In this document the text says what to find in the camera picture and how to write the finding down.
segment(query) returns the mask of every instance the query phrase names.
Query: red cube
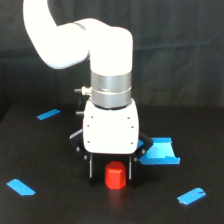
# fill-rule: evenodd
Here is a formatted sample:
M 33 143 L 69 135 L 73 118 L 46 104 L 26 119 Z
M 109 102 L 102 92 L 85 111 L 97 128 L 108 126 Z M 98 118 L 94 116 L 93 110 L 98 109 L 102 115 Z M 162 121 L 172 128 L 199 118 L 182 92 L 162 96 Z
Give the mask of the red cube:
M 110 189 L 119 190 L 126 185 L 126 167 L 122 162 L 108 163 L 105 173 L 105 183 Z

